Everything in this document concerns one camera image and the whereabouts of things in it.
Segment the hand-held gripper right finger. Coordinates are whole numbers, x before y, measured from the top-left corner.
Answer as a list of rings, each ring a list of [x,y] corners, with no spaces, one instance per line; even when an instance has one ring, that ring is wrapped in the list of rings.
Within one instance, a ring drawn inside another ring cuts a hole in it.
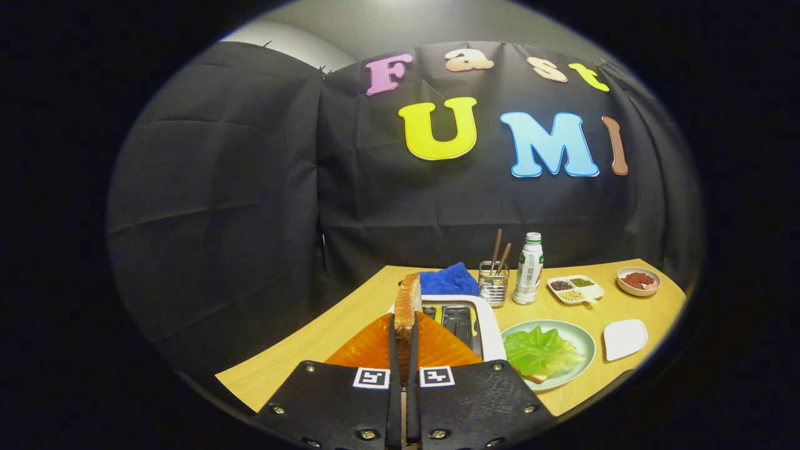
[[[452,366],[418,362],[412,327],[405,438],[420,449],[511,449],[557,422],[505,359]]]

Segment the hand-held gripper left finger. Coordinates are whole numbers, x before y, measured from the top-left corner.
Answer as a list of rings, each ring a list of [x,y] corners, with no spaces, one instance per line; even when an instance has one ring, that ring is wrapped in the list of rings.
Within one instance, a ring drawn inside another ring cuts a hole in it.
[[[255,423],[302,449],[400,448],[402,387],[392,314],[383,337],[388,369],[302,361]]]

